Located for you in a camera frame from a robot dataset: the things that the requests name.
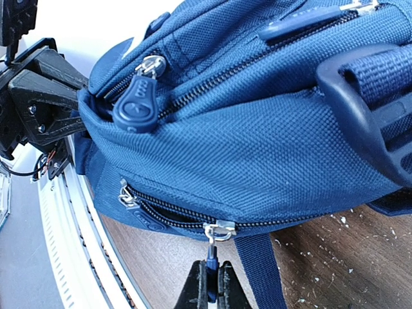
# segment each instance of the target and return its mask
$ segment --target wire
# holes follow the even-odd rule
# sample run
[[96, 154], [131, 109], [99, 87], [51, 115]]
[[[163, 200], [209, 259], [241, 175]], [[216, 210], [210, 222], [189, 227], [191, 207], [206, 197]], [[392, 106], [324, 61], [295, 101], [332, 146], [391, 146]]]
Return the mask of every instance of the wire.
[[33, 176], [37, 174], [39, 171], [41, 171], [47, 164], [47, 162], [44, 162], [39, 168], [36, 169], [36, 167], [39, 165], [40, 161], [44, 157], [44, 153], [37, 159], [36, 165], [34, 166], [35, 170], [30, 172], [30, 173], [20, 173], [20, 172], [15, 172], [12, 171], [3, 161], [0, 160], [0, 164], [12, 175], [15, 176], [20, 176], [20, 177], [27, 177], [27, 176]]

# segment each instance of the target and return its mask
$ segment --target fabric loop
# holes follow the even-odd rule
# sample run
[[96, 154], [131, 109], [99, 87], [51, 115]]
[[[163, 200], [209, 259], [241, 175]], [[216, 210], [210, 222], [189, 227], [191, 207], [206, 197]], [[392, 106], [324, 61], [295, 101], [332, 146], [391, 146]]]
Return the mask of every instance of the fabric loop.
[[412, 45], [356, 59], [340, 73], [354, 79], [359, 94], [373, 108], [377, 101], [412, 86]]

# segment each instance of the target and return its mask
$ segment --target strap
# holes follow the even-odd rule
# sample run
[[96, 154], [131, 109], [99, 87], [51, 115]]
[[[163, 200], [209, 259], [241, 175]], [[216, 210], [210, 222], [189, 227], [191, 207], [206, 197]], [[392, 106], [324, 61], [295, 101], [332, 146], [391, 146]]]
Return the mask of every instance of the strap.
[[344, 65], [341, 74], [371, 106], [412, 85], [412, 45], [363, 57]]
[[269, 234], [235, 239], [259, 309], [287, 309]]

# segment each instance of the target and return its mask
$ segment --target nylon fabric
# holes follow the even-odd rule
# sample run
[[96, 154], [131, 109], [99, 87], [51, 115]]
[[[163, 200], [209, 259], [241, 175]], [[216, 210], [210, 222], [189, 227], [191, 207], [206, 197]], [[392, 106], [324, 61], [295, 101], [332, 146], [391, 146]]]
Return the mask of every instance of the nylon fabric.
[[259, 309], [287, 309], [269, 234], [235, 240]]

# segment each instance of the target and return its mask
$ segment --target wooden surface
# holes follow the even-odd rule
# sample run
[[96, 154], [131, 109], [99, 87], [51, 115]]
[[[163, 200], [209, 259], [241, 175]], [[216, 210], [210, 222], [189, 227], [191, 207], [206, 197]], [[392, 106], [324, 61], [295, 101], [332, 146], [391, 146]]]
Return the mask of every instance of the wooden surface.
[[[103, 221], [154, 309], [173, 308], [207, 244]], [[272, 234], [289, 308], [412, 308], [412, 216], [366, 206]], [[257, 308], [234, 243], [219, 244]]]

